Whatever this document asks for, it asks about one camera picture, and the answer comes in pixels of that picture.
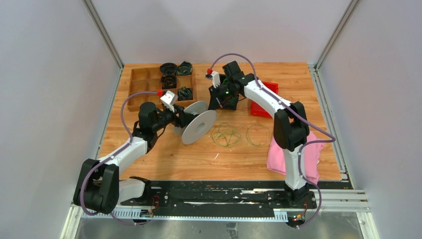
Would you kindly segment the grey filament spool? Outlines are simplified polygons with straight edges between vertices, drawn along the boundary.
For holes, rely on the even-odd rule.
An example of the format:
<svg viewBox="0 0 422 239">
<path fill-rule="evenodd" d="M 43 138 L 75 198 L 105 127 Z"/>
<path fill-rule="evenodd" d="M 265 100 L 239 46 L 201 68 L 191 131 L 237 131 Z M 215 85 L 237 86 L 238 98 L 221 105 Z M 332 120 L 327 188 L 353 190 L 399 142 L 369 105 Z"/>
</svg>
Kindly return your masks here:
<svg viewBox="0 0 422 239">
<path fill-rule="evenodd" d="M 185 113 L 194 115 L 194 119 L 185 127 L 174 127 L 173 131 L 177 136 L 181 136 L 183 144 L 192 144 L 205 136 L 214 125 L 217 112 L 208 110 L 205 101 L 197 101 L 184 109 Z"/>
</svg>

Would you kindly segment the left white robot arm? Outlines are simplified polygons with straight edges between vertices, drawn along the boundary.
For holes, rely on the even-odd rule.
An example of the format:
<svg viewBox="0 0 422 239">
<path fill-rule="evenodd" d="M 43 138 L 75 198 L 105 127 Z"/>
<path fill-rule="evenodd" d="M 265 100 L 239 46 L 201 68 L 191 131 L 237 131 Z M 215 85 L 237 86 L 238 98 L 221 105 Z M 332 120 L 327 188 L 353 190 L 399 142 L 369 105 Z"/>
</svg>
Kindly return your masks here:
<svg viewBox="0 0 422 239">
<path fill-rule="evenodd" d="M 138 121 L 134 123 L 128 140 L 105 157 L 84 161 L 74 193 L 74 204 L 81 206 L 90 216 L 110 214 L 117 204 L 129 199 L 134 199 L 141 206 L 148 205 L 152 201 L 152 192 L 146 188 L 147 180 L 140 177 L 120 180 L 119 176 L 154 147 L 159 130 L 169 124 L 183 128 L 198 116 L 181 106 L 174 107 L 174 111 L 161 111 L 152 102 L 141 104 Z"/>
</svg>

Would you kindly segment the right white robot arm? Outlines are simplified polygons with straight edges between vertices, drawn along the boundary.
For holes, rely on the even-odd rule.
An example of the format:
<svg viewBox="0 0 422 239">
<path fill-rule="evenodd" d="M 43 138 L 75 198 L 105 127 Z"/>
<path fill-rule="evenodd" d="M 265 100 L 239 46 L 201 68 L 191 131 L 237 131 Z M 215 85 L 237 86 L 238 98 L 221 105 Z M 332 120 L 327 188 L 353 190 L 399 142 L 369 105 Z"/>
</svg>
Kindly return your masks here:
<svg viewBox="0 0 422 239">
<path fill-rule="evenodd" d="M 221 83 L 219 72 L 212 67 L 206 71 L 205 77 L 212 81 L 210 109 L 222 108 L 229 98 L 242 95 L 256 102 L 272 116 L 273 138 L 283 151 L 286 167 L 281 199 L 292 208 L 298 207 L 310 191 L 302 163 L 303 147 L 310 133 L 304 105 L 300 102 L 291 103 L 271 92 L 259 80 L 256 72 L 244 74 L 236 61 L 224 65 L 223 71 L 227 78 L 225 85 Z"/>
</svg>

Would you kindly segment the black plastic bin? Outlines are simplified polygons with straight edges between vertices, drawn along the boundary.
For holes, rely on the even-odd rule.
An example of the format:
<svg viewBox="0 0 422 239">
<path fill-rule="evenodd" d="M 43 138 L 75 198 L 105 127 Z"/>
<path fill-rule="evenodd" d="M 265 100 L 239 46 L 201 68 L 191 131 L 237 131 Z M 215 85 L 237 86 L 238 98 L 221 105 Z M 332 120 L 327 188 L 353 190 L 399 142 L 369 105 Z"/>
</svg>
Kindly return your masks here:
<svg viewBox="0 0 422 239">
<path fill-rule="evenodd" d="M 224 74 L 220 74 L 220 81 L 221 81 L 221 85 L 226 85 L 228 83 L 228 78 L 226 77 L 226 75 Z M 226 110 L 232 110 L 235 111 L 237 108 L 237 104 L 230 104 L 229 102 L 227 102 L 222 109 L 226 109 Z"/>
</svg>

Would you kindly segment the dark cloth roll in tray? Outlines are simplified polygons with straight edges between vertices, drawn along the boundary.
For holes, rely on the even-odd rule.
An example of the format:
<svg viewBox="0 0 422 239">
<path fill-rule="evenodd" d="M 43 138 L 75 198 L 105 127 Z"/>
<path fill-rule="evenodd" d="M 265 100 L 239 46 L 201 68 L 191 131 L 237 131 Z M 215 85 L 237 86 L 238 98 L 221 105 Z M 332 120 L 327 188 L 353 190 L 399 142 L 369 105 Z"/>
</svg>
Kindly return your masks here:
<svg viewBox="0 0 422 239">
<path fill-rule="evenodd" d="M 179 101 L 189 101 L 193 99 L 193 89 L 187 87 L 181 87 L 177 91 Z"/>
</svg>

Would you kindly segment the black item in tray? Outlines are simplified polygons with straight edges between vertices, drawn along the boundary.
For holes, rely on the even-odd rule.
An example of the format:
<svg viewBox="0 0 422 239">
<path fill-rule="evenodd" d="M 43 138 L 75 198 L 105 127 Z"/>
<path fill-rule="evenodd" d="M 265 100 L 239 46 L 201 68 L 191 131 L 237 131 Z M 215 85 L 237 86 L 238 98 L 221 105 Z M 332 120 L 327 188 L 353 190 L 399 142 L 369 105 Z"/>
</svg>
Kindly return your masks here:
<svg viewBox="0 0 422 239">
<path fill-rule="evenodd" d="M 175 89 L 177 87 L 177 78 L 175 75 L 166 75 L 161 77 L 161 88 L 165 89 Z"/>
</svg>

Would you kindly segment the red plastic bin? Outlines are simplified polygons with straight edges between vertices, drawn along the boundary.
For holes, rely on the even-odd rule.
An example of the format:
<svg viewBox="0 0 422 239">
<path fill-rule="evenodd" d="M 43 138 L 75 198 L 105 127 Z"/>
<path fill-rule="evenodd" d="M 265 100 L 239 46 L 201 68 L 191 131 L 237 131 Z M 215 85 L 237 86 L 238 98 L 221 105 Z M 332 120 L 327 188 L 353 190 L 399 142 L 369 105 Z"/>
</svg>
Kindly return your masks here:
<svg viewBox="0 0 422 239">
<path fill-rule="evenodd" d="M 279 85 L 278 83 L 273 82 L 262 82 L 263 85 L 265 85 L 270 91 L 275 93 L 276 95 L 279 92 Z M 264 108 L 262 108 L 260 105 L 258 105 L 256 102 L 252 101 L 250 105 L 250 114 L 252 116 L 257 117 L 265 117 L 265 118 L 272 118 L 273 114 L 268 113 Z"/>
</svg>

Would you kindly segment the dark patterned cloth roll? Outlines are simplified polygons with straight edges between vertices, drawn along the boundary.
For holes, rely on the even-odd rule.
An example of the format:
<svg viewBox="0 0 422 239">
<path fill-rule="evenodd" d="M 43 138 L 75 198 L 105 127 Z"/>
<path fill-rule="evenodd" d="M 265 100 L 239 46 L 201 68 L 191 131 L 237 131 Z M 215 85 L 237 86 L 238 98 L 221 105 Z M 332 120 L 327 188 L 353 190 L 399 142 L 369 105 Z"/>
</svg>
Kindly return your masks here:
<svg viewBox="0 0 422 239">
<path fill-rule="evenodd" d="M 177 74 L 179 76 L 187 76 L 191 75 L 193 71 L 193 66 L 190 62 L 183 61 L 178 67 L 177 67 Z"/>
</svg>

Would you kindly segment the wooden compartment tray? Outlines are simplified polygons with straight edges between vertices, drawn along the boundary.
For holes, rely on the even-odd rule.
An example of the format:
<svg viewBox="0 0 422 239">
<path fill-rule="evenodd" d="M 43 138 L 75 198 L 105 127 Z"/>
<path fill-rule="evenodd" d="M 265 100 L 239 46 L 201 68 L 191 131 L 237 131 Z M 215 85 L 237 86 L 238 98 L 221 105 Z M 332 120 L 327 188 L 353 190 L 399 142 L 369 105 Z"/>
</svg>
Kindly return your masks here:
<svg viewBox="0 0 422 239">
<path fill-rule="evenodd" d="M 176 99 L 176 104 L 187 107 L 191 103 L 197 100 L 196 94 L 196 83 L 193 76 L 193 71 L 191 75 L 179 76 L 175 75 L 177 78 L 177 87 L 175 89 L 165 89 L 161 88 L 161 77 L 163 76 L 160 72 L 160 66 L 143 66 L 136 67 L 135 65 L 127 65 L 124 70 L 129 73 L 129 88 L 128 94 L 133 95 L 138 92 L 143 91 L 172 91 L 177 95 L 177 91 L 181 87 L 187 87 L 193 89 L 193 99 L 189 101 L 179 101 L 178 97 Z"/>
</svg>

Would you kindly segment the pink cloth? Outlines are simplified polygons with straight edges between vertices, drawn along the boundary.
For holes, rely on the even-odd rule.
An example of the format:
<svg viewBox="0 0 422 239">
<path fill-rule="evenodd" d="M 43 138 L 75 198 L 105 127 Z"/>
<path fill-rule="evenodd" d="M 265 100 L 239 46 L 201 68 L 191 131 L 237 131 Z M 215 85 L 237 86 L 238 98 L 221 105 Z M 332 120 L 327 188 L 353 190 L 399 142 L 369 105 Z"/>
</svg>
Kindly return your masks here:
<svg viewBox="0 0 422 239">
<path fill-rule="evenodd" d="M 306 178 L 317 184 L 320 174 L 317 169 L 319 163 L 320 153 L 324 148 L 324 143 L 313 143 L 306 146 L 303 150 L 305 154 L 301 162 L 305 163 Z M 285 158 L 282 148 L 276 143 L 274 138 L 271 138 L 269 151 L 267 155 L 267 169 L 286 175 Z"/>
</svg>

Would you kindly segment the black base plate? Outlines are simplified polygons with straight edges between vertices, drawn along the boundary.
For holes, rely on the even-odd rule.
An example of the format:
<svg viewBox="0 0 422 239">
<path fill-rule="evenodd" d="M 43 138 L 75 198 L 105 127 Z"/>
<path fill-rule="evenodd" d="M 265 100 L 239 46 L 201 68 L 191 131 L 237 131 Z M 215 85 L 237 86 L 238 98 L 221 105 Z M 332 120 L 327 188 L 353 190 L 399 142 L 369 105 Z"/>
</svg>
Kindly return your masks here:
<svg viewBox="0 0 422 239">
<path fill-rule="evenodd" d="M 296 214 L 316 209 L 313 191 L 293 199 L 283 180 L 264 181 L 151 181 L 146 196 L 122 206 L 154 210 L 156 216 L 207 218 L 269 218 L 275 209 Z"/>
</svg>

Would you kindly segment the aluminium frame rail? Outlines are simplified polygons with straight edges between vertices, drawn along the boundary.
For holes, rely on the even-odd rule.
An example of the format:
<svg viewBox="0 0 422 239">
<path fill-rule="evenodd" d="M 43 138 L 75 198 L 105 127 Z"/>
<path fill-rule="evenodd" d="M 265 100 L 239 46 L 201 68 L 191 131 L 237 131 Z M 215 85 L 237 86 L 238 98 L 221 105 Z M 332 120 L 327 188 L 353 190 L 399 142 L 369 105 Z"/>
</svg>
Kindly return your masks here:
<svg viewBox="0 0 422 239">
<path fill-rule="evenodd" d="M 322 79 L 322 67 L 325 61 L 328 59 L 328 56 L 332 49 L 334 48 L 337 40 L 340 38 L 343 30 L 345 29 L 347 23 L 353 16 L 355 10 L 359 6 L 361 1 L 359 0 L 349 0 L 348 5 L 342 14 L 339 22 L 337 23 L 333 33 L 331 34 L 329 40 L 327 41 L 325 47 L 323 48 L 318 60 L 315 64 L 309 65 L 309 71 L 311 73 L 312 79 L 314 81 L 314 86 L 317 91 L 319 103 L 321 106 L 322 114 L 326 123 L 327 129 L 336 137 L 336 142 L 332 144 L 334 155 L 336 157 L 337 165 L 341 175 L 341 183 L 350 183 L 350 189 L 340 189 L 339 191 L 344 195 L 351 195 L 352 197 L 363 196 L 363 199 L 336 199 L 336 202 L 340 203 L 340 206 L 334 206 L 334 209 L 338 209 L 343 212 L 353 212 L 357 216 L 359 223 L 359 229 L 362 232 L 362 236 L 365 239 L 378 239 L 379 234 L 376 229 L 376 225 L 373 219 L 371 209 L 367 200 L 367 195 L 364 190 L 357 190 L 353 182 L 352 175 L 349 170 L 348 159 L 344 154 L 344 146 L 337 133 L 337 125 L 334 120 L 334 114 L 331 107 L 329 97 L 327 95 L 327 89 L 324 85 Z"/>
<path fill-rule="evenodd" d="M 111 55 L 113 59 L 113 69 L 116 70 L 116 72 L 113 74 L 113 82 L 111 85 L 111 89 L 109 90 L 107 94 L 107 111 L 104 116 L 104 122 L 103 122 L 103 128 L 101 131 L 101 137 L 99 138 L 98 143 L 96 144 L 96 154 L 95 158 L 99 158 L 99 154 L 101 153 L 101 150 L 103 149 L 103 143 L 105 139 L 105 133 L 106 128 L 110 119 L 111 110 L 113 107 L 113 102 L 115 100 L 115 95 L 117 92 L 118 84 L 121 79 L 122 69 L 123 69 L 123 63 L 121 58 L 119 57 L 116 48 L 114 44 L 112 43 L 112 40 L 101 20 L 100 15 L 98 14 L 98 11 L 96 10 L 96 7 L 91 0 L 82 0 L 82 3 L 84 4 L 85 9 L 87 10 L 93 24 L 95 25 L 98 35 L 104 42 L 104 45 L 107 48 L 107 51 Z M 74 204 L 70 205 L 69 212 L 66 217 L 66 221 L 64 223 L 60 238 L 62 239 L 74 239 L 77 235 L 79 222 L 81 220 L 83 214 L 82 208 L 75 206 Z"/>
</svg>

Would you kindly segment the right aluminium frame rail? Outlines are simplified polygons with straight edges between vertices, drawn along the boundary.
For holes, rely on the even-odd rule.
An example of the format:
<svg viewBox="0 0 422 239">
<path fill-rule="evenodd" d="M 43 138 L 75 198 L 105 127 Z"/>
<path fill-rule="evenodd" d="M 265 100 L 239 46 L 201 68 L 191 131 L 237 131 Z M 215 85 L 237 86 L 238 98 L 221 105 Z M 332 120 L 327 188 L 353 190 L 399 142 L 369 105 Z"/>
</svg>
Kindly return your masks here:
<svg viewBox="0 0 422 239">
<path fill-rule="evenodd" d="M 353 212 L 357 216 L 359 223 L 359 229 L 362 232 L 362 236 L 365 239 L 378 239 L 379 234 L 376 229 L 376 225 L 373 219 L 371 209 L 367 200 L 367 195 L 364 190 L 357 190 L 353 182 L 352 175 L 349 170 L 348 159 L 344 154 L 344 146 L 337 133 L 337 125 L 334 120 L 334 114 L 331 107 L 329 97 L 327 95 L 327 89 L 324 85 L 322 79 L 322 67 L 325 61 L 328 59 L 328 56 L 332 49 L 334 48 L 337 40 L 340 38 L 343 30 L 345 29 L 347 23 L 353 16 L 355 10 L 359 6 L 361 1 L 359 0 L 349 0 L 348 5 L 342 14 L 339 22 L 337 23 L 333 33 L 331 34 L 329 40 L 327 41 L 325 47 L 323 48 L 318 60 L 315 64 L 309 65 L 309 71 L 311 73 L 312 79 L 314 81 L 314 86 L 317 91 L 319 103 L 321 106 L 322 114 L 326 123 L 327 129 L 336 137 L 336 142 L 332 144 L 334 155 L 336 157 L 337 165 L 341 175 L 341 183 L 350 183 L 350 189 L 340 189 L 339 191 L 344 195 L 351 195 L 352 197 L 363 196 L 363 199 L 336 199 L 336 202 L 340 203 L 340 206 L 334 206 L 334 209 L 338 209 L 343 212 Z"/>
</svg>

